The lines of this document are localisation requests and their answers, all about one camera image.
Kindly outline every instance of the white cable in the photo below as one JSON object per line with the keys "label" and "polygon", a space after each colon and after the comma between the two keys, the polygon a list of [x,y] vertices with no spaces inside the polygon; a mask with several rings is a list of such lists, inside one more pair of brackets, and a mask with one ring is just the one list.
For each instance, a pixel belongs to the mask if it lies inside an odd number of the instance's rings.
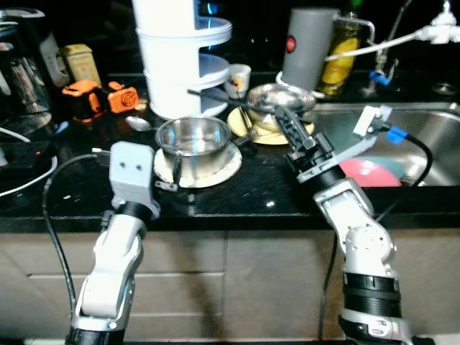
{"label": "white cable", "polygon": [[365,47],[357,50],[352,50],[351,52],[343,52],[341,54],[336,54],[336,55],[330,55],[328,56],[325,61],[332,61],[332,60],[337,60],[337,59],[342,59],[342,58],[347,58],[350,56],[358,56],[358,55],[364,55],[364,54],[369,54],[370,52],[376,52],[378,50],[383,50],[387,49],[390,47],[394,47],[396,45],[401,45],[402,43],[406,43],[412,40],[415,40],[418,38],[418,35],[420,34],[420,30],[412,33],[412,34],[407,34],[405,36],[396,38],[391,41],[387,42],[382,42],[378,45],[372,45],[370,47]]}
{"label": "white cable", "polygon": [[13,131],[10,131],[9,129],[0,127],[0,132],[8,134],[10,137],[14,137],[16,139],[19,139],[22,142],[30,142],[30,140],[28,138],[26,138],[24,135],[16,133],[16,132],[13,132]]}
{"label": "white cable", "polygon": [[[26,138],[25,136],[23,136],[23,135],[21,135],[19,133],[10,131],[8,129],[0,127],[0,132],[8,134],[9,136],[17,138],[19,140],[22,140],[23,142],[30,142],[30,140],[28,138]],[[9,194],[19,192],[20,190],[23,190],[23,189],[25,189],[25,188],[27,188],[27,187],[29,187],[29,186],[41,181],[41,180],[43,180],[44,178],[47,178],[48,176],[50,176],[51,174],[54,173],[54,171],[56,170],[57,167],[58,167],[58,158],[56,156],[54,156],[53,158],[51,158],[51,168],[47,172],[45,172],[43,175],[39,176],[38,178],[35,178],[35,179],[25,183],[24,185],[21,185],[19,187],[11,189],[11,190],[6,190],[4,192],[1,192],[0,193],[0,198],[2,196],[8,196]]]}

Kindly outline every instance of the pink plate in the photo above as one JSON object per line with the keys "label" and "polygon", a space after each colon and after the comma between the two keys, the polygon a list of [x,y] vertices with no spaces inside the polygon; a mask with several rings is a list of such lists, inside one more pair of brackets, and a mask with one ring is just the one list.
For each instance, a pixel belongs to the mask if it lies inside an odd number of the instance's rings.
{"label": "pink plate", "polygon": [[346,160],[340,167],[361,187],[400,187],[401,182],[387,169],[370,160]]}

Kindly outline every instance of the metal spoon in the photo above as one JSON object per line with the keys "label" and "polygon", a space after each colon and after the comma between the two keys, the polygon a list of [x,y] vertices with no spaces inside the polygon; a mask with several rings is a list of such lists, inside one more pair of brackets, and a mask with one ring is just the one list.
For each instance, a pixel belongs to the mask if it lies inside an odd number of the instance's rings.
{"label": "metal spoon", "polygon": [[152,125],[142,117],[129,115],[125,118],[125,120],[128,126],[130,126],[134,131],[148,132],[153,130]]}

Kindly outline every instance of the yellow liquid bottle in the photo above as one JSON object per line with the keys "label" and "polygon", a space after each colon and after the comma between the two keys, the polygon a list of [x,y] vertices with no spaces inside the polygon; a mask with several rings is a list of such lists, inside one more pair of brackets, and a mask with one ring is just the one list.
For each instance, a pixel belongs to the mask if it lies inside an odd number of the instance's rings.
{"label": "yellow liquid bottle", "polygon": [[[354,8],[360,4],[360,1],[353,1]],[[354,11],[350,11],[345,17],[356,19],[357,15]],[[356,24],[337,23],[328,55],[341,54],[358,49],[360,44],[359,30],[360,27]],[[324,65],[318,90],[326,95],[340,94],[350,76],[355,58],[354,56],[343,57],[342,59],[327,62]]]}

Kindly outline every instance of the red button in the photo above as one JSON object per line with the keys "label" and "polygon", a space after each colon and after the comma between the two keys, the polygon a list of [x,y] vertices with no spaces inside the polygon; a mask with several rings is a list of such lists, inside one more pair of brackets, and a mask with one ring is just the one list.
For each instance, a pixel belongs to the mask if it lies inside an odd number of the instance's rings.
{"label": "red button", "polygon": [[286,51],[292,53],[295,49],[295,38],[293,36],[288,36],[286,41]]}

